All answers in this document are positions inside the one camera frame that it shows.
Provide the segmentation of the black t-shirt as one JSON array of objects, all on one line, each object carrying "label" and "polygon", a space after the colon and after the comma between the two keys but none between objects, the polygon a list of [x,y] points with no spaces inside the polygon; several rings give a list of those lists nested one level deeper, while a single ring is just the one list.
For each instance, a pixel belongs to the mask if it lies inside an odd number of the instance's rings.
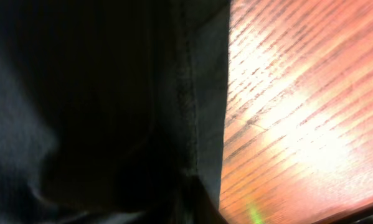
[{"label": "black t-shirt", "polygon": [[224,223],[229,1],[0,1],[0,223]]}]

